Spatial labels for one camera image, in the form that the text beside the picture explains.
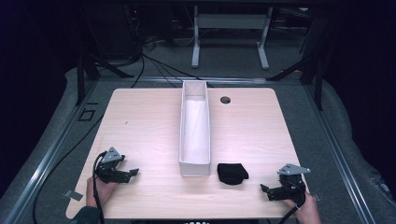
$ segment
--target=black cloth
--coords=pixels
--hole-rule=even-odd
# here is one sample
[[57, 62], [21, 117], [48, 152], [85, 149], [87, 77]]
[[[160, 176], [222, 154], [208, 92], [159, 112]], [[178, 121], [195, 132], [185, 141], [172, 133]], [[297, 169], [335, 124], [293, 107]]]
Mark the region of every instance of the black cloth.
[[224, 184], [238, 185], [248, 179], [248, 172], [241, 163], [219, 163], [219, 180]]
[[99, 222], [100, 210], [95, 207], [82, 207], [69, 224], [97, 224]]

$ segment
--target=table leg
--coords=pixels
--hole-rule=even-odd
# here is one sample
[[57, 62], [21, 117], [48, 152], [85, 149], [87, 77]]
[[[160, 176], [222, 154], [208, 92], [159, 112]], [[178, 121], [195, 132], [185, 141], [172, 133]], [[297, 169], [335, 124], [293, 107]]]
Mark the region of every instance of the table leg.
[[194, 7], [194, 51], [192, 53], [192, 68], [197, 68], [199, 64], [199, 27], [198, 27], [198, 6]]
[[264, 27], [262, 28], [262, 39], [260, 42], [257, 42], [257, 50], [259, 52], [260, 62], [262, 63], [262, 69], [264, 69], [264, 70], [268, 70], [270, 68], [268, 61], [267, 61], [267, 56], [265, 55], [264, 44], [265, 44], [265, 40], [267, 38], [268, 29], [269, 29], [270, 22], [271, 22], [272, 11], [273, 11], [273, 9], [271, 7], [268, 8], [268, 13], [265, 18]]

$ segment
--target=white box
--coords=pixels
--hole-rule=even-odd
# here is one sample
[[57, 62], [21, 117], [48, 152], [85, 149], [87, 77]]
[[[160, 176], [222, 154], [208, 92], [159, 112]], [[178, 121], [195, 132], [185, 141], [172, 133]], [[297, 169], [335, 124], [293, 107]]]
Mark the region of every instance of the white box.
[[209, 100], [205, 81], [184, 81], [179, 157], [182, 176], [210, 175]]

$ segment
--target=tape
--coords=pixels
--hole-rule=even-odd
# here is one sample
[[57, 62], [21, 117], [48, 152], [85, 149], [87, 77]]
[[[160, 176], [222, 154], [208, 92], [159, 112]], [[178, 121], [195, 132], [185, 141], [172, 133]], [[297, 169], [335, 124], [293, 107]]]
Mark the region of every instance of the tape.
[[68, 190], [64, 193], [64, 196], [66, 196], [67, 198], [74, 199], [74, 200], [76, 200], [76, 201], [78, 201], [78, 202], [79, 202], [79, 200], [81, 200], [82, 197], [83, 197], [82, 194], [79, 194], [79, 193], [77, 193], [77, 192], [75, 192], [75, 191], [73, 191], [73, 190], [70, 190], [70, 189], [68, 189]]

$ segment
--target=gray floor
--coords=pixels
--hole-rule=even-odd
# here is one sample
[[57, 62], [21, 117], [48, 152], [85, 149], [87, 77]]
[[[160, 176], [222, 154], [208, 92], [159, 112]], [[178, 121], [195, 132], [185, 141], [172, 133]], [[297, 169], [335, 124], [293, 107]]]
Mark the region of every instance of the gray floor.
[[[183, 72], [208, 78], [209, 83], [215, 88], [273, 88], [301, 165], [312, 170], [312, 173], [305, 177], [310, 191], [321, 199], [318, 206], [322, 222], [396, 223], [395, 203], [380, 187], [380, 175], [365, 162], [353, 143], [347, 112], [332, 87], [324, 84], [323, 111], [317, 111], [312, 103], [312, 88], [301, 86], [298, 81], [300, 72], [290, 74], [277, 83], [265, 81], [265, 78], [276, 75], [300, 60], [301, 55], [298, 51], [303, 37], [293, 32], [274, 30], [265, 49], [270, 64], [268, 71], [263, 71], [260, 66], [255, 47], [259, 37], [260, 33], [254, 32], [208, 32], [201, 40], [201, 61], [198, 69], [191, 68], [192, 45], [181, 47], [158, 42], [155, 50], [145, 53]], [[138, 61], [120, 69], [138, 75], [141, 67], [142, 61]], [[175, 76], [186, 77], [170, 69], [168, 71]], [[19, 223], [33, 223], [32, 200], [26, 196], [26, 187], [34, 183], [32, 176], [37, 167], [46, 159], [46, 153], [49, 155], [48, 152], [59, 149], [59, 154], [53, 155], [55, 159], [50, 160], [56, 161], [56, 158], [61, 158], [76, 146], [48, 179], [36, 208], [38, 223], [67, 223], [68, 219], [64, 213], [69, 199], [63, 194], [67, 189], [74, 189], [77, 183], [99, 126], [95, 125], [95, 122], [105, 113], [111, 93], [117, 88], [130, 88], [135, 81], [134, 78], [117, 78], [106, 69], [101, 69], [101, 74], [103, 78], [97, 82], [87, 80], [87, 97], [81, 106], [75, 106], [76, 69], [65, 74], [68, 85], [64, 98], [31, 157], [0, 201], [1, 223], [15, 218], [18, 218]], [[231, 80], [235, 82], [227, 82], [223, 78], [234, 78]], [[177, 80], [171, 81], [177, 88], [181, 87]], [[146, 59], [143, 76], [135, 88], [174, 87], [163, 78], [154, 64]], [[91, 121], [78, 121], [84, 108], [95, 111]], [[328, 129], [323, 125], [326, 121], [330, 124]], [[64, 127], [69, 127], [67, 132], [64, 131]], [[89, 134], [79, 143], [86, 133]], [[334, 152], [335, 148], [340, 150], [341, 159], [345, 158], [347, 167], [342, 166], [340, 154]], [[347, 174], [352, 174], [352, 178], [348, 178]], [[109, 220], [108, 223], [131, 221]]]

